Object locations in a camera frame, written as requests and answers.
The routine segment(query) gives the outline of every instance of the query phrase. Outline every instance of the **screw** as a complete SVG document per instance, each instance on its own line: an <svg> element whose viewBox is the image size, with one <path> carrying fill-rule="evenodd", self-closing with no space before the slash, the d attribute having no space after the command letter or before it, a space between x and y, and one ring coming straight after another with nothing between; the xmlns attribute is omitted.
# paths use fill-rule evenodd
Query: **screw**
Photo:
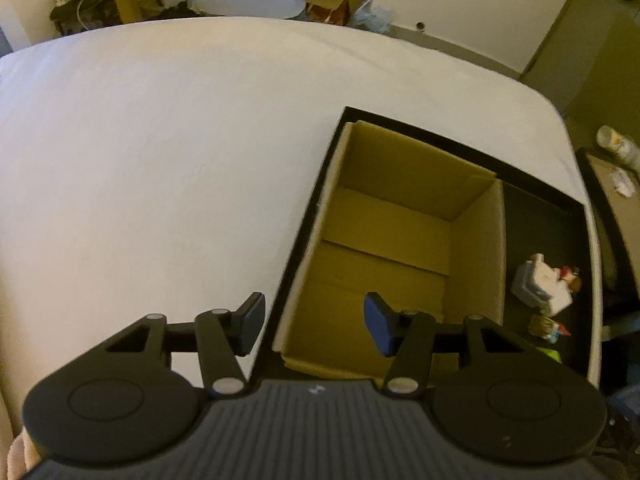
<svg viewBox="0 0 640 480"><path fill-rule="evenodd" d="M322 384L316 384L313 388L307 390L310 394L320 395L326 391L326 388Z"/></svg>
<svg viewBox="0 0 640 480"><path fill-rule="evenodd" d="M396 377L386 384L390 392L400 395L412 394L419 386L418 381L410 377Z"/></svg>
<svg viewBox="0 0 640 480"><path fill-rule="evenodd" d="M235 377L222 377L213 381L211 387L217 394L234 395L244 389L244 383Z"/></svg>

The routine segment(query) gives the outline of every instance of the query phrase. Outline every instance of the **bed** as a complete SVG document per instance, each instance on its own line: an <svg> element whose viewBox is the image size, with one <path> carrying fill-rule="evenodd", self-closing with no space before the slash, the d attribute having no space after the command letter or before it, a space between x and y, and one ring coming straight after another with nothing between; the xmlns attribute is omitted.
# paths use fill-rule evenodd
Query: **bed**
<svg viewBox="0 0 640 480"><path fill-rule="evenodd" d="M106 28L0 59L0 359L28 390L149 312L271 306L345 106L455 140L584 204L600 367L600 256L564 124L540 94L342 27L193 18ZM255 351L241 358L249 374ZM174 359L197 380L196 363Z"/></svg>

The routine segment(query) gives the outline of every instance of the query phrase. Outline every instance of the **cardboard box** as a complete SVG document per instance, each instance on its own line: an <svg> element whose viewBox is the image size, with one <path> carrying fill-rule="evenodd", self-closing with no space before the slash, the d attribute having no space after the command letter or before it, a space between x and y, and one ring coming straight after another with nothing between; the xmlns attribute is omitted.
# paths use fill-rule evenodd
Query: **cardboard box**
<svg viewBox="0 0 640 480"><path fill-rule="evenodd" d="M382 357L364 295L440 322L502 322L505 227L495 173L372 124L347 123L276 340L287 367L320 378L374 378ZM433 375L455 371L447 359Z"/></svg>
<svg viewBox="0 0 640 480"><path fill-rule="evenodd" d="M306 13L315 22L346 25L365 0L306 0Z"/></svg>

